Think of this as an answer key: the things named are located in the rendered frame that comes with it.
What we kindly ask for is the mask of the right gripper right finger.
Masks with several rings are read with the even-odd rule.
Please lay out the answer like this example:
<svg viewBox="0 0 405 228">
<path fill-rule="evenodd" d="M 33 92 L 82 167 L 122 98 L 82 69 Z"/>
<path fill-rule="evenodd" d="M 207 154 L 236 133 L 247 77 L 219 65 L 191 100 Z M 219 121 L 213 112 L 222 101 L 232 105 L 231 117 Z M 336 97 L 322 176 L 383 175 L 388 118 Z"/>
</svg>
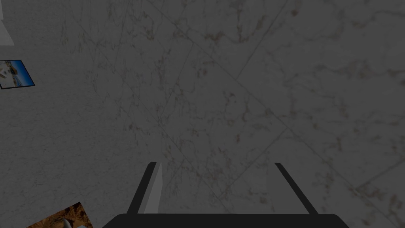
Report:
<svg viewBox="0 0 405 228">
<path fill-rule="evenodd" d="M 269 164 L 267 189 L 275 213 L 318 214 L 281 163 Z"/>
</svg>

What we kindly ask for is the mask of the brown framed wall picture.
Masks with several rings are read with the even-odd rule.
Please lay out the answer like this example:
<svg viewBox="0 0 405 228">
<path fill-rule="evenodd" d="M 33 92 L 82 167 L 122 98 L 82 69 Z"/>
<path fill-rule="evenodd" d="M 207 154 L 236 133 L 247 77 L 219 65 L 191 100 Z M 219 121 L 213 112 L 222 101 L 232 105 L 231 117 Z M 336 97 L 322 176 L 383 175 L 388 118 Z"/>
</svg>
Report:
<svg viewBox="0 0 405 228">
<path fill-rule="evenodd" d="M 94 228 L 81 202 L 65 208 L 26 228 Z"/>
</svg>

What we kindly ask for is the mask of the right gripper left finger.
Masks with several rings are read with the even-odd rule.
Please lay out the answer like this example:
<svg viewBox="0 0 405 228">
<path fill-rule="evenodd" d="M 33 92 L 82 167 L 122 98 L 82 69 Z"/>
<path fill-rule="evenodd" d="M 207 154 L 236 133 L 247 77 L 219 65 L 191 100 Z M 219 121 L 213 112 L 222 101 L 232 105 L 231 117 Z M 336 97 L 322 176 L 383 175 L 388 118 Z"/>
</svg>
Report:
<svg viewBox="0 0 405 228">
<path fill-rule="evenodd" d="M 150 162 L 126 213 L 158 213 L 162 188 L 162 164 L 161 162 Z"/>
</svg>

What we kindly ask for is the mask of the blue framed wall picture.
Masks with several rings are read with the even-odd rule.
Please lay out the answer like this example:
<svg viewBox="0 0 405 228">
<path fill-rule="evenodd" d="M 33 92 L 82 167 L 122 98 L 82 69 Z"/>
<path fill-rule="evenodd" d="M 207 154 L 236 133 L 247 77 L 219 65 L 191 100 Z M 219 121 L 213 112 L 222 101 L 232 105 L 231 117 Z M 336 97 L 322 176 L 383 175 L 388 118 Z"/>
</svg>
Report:
<svg viewBox="0 0 405 228">
<path fill-rule="evenodd" d="M 21 60 L 0 61 L 0 89 L 35 86 Z"/>
</svg>

